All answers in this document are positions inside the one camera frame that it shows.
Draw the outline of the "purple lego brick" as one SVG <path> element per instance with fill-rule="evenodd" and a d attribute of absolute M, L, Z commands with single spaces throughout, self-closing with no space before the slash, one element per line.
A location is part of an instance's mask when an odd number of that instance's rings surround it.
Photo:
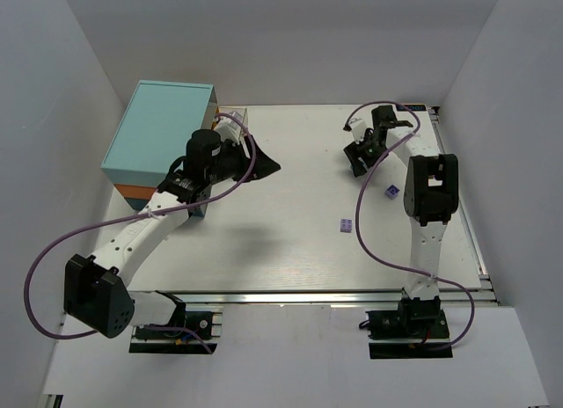
<path fill-rule="evenodd" d="M 391 200 L 398 197 L 400 190 L 395 185 L 390 185 L 384 192 L 384 195 Z"/>

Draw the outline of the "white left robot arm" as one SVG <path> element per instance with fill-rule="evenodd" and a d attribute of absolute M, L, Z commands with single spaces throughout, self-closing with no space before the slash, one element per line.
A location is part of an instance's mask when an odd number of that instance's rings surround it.
<path fill-rule="evenodd" d="M 171 232 L 194 215 L 213 185 L 228 179 L 242 183 L 263 179 L 280 169 L 250 136 L 232 141 L 216 131 L 195 131 L 185 155 L 172 162 L 140 219 L 93 254 L 75 255 L 67 262 L 65 313 L 107 338 L 129 326 L 179 330 L 185 303 L 162 291 L 129 291 L 136 272 Z"/>

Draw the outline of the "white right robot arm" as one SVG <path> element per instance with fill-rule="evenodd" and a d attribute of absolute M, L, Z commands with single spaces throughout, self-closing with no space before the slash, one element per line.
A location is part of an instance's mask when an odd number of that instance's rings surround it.
<path fill-rule="evenodd" d="M 360 246 L 370 257 L 409 273 L 398 303 L 398 322 L 405 329 L 418 330 L 435 323 L 441 310 L 439 262 L 443 235 L 459 205 L 458 160 L 420 137 L 420 118 L 410 107 L 385 101 L 374 105 L 371 126 L 353 114 L 348 116 L 344 129 L 352 134 L 353 141 L 344 153 L 355 177 L 371 179 L 391 153 L 405 165 L 403 203 L 412 238 L 409 265 L 380 259 L 363 242 L 359 226 L 355 231 Z"/>

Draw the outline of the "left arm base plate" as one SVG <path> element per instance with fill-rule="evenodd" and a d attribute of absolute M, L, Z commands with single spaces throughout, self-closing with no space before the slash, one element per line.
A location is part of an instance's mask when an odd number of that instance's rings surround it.
<path fill-rule="evenodd" d="M 208 304 L 187 305 L 171 323 L 172 331 L 136 326 L 128 352 L 137 354 L 211 355 L 222 334 L 223 308 Z"/>

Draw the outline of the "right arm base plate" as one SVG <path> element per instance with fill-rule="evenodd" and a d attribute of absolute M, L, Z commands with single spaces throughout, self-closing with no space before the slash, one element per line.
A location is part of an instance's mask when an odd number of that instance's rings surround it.
<path fill-rule="evenodd" d="M 397 310 L 372 310 L 358 324 L 368 333 L 372 360 L 451 359 L 450 330 L 445 313 L 408 329 L 399 321 Z"/>

